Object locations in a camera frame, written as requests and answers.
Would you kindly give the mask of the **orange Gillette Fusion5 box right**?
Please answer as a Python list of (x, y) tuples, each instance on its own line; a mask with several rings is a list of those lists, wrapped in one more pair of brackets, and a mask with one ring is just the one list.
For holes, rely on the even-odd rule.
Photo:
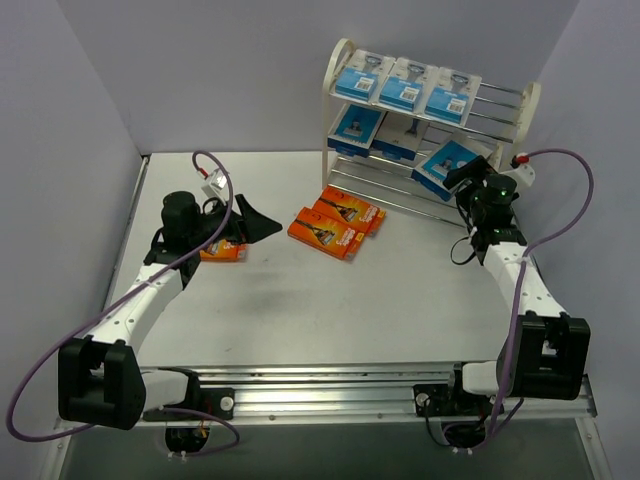
[(377, 234), (386, 218), (386, 211), (380, 207), (331, 186), (323, 190), (312, 209), (368, 237)]

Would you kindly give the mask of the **aluminium mounting rail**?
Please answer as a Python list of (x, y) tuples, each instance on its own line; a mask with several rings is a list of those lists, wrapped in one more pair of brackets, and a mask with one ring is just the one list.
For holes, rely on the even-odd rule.
[(119, 430), (192, 426), (211, 415), (238, 426), (446, 423), (488, 417), (462, 388), (460, 363), (109, 367), (63, 377), (62, 417)]

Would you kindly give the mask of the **white Gillette Skinguard razor pack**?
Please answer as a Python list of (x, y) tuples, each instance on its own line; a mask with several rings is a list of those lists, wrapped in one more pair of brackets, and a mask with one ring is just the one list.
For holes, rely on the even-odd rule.
[(464, 126), (481, 82), (480, 75), (440, 67), (426, 102), (425, 115), (457, 126)]

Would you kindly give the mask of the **grey Harry's box blue razor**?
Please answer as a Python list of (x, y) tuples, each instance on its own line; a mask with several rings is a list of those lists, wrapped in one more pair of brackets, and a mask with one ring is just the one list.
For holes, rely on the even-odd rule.
[(406, 166), (416, 164), (417, 152), (429, 122), (388, 112), (374, 136), (370, 149), (384, 158)]

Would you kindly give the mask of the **orange gillette fusion5 box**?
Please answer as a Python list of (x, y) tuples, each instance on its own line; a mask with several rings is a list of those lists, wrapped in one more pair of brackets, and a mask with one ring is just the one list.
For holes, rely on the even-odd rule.
[(386, 211), (380, 207), (331, 186), (323, 190), (312, 209), (368, 237), (377, 234), (386, 218)]
[(241, 262), (246, 259), (247, 245), (219, 240), (200, 251), (200, 258), (206, 262)]
[(342, 261), (351, 261), (365, 235), (348, 224), (303, 207), (287, 229), (289, 237)]

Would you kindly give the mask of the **clear Gillette blister pack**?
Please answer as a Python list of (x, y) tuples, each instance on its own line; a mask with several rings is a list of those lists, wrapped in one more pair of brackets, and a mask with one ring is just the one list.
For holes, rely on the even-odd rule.
[(378, 103), (415, 113), (423, 97), (430, 93), (439, 68), (406, 57), (396, 60), (378, 97)]
[(370, 102), (390, 73), (396, 59), (357, 49), (339, 74), (334, 91), (343, 97)]

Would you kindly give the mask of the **orange Gillette Fusion5 box middle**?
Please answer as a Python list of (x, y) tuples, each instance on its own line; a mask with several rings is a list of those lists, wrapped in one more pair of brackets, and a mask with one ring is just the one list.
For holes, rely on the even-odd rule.
[(287, 229), (289, 237), (342, 261), (351, 261), (365, 235), (348, 224), (303, 207)]

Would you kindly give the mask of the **orange Gillette Fusion5 box left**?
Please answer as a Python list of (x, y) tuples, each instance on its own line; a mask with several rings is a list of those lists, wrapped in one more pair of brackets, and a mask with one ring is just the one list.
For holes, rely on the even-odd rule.
[(200, 251), (200, 258), (206, 262), (241, 262), (246, 259), (247, 245), (219, 240)]

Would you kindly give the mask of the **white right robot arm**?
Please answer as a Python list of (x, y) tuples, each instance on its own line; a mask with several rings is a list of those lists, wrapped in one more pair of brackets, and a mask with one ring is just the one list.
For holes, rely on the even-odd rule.
[(496, 281), (511, 311), (497, 360), (466, 363), (461, 377), (445, 386), (445, 403), (459, 413), (475, 406), (480, 395), (573, 400), (581, 390), (590, 327), (554, 299), (532, 261), (533, 247), (515, 223), (512, 204), (534, 171), (527, 156), (512, 166), (499, 173), (477, 156), (444, 181), (457, 190), (473, 259)]

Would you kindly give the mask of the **cream metal-rod shelf rack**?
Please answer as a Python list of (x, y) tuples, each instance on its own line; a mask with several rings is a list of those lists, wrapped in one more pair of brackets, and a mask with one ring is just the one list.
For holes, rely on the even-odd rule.
[[(322, 83), (322, 133), (323, 138), (335, 131), (338, 116), (331, 113), (331, 102), (340, 104), (340, 111), (357, 105), (375, 109), (385, 114), (395, 113), (411, 124), (425, 125), (419, 131), (416, 159), (421, 162), (453, 133), (481, 143), (493, 154), (492, 166), (504, 170), (512, 156), (521, 150), (534, 119), (541, 96), (541, 85), (529, 83), (516, 90), (482, 81), (479, 95), (465, 113), (466, 121), (458, 126), (440, 119), (412, 115), (389, 105), (378, 106), (374, 101), (342, 96), (335, 92), (335, 85), (358, 50), (348, 38), (340, 39), (328, 61)], [(375, 203), (384, 208), (405, 214), (435, 220), (457, 228), (464, 226), (451, 201), (441, 200), (435, 193), (420, 186), (410, 178), (411, 167), (403, 165), (382, 151), (372, 148), (366, 157), (337, 151), (328, 145), (321, 150), (321, 185), (337, 188), (345, 193)]]

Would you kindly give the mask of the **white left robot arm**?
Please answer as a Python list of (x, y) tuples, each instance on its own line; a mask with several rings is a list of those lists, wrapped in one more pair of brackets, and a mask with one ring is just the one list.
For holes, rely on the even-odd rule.
[(156, 411), (194, 417), (203, 405), (196, 374), (181, 367), (143, 369), (140, 347), (194, 277), (205, 247), (220, 240), (254, 244), (282, 229), (241, 194), (233, 202), (214, 199), (204, 211), (193, 194), (173, 192), (163, 199), (161, 220), (134, 283), (113, 311), (58, 350), (58, 410), (64, 420), (129, 430)]

